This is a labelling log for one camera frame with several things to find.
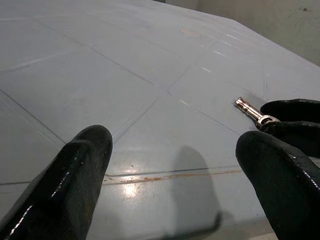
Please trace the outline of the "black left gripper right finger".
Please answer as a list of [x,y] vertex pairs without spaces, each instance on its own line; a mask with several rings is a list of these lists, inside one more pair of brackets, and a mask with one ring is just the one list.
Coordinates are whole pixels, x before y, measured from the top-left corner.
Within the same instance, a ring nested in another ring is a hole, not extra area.
[[319,143],[248,131],[235,155],[278,240],[320,240]]

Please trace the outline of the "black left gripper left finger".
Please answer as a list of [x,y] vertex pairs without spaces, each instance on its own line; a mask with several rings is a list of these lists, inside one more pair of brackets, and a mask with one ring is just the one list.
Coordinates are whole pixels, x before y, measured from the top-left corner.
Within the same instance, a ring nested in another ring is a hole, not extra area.
[[0,240],[86,240],[112,150],[106,127],[79,132],[0,220]]

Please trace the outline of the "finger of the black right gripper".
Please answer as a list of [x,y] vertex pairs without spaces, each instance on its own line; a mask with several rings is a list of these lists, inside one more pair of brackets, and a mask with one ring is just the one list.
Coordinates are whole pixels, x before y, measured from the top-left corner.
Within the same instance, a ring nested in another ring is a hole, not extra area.
[[267,133],[300,149],[307,156],[320,158],[320,123],[275,122],[267,125]]
[[264,104],[260,111],[282,122],[320,123],[320,101],[311,99],[276,100]]

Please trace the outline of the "bunch of small brass keys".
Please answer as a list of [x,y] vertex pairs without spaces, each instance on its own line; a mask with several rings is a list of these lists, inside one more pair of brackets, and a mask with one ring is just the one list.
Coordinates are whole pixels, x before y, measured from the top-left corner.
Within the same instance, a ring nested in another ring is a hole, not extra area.
[[260,112],[251,103],[244,100],[242,97],[239,97],[234,102],[234,105],[254,122],[258,130],[260,130],[267,124],[280,122],[276,117]]

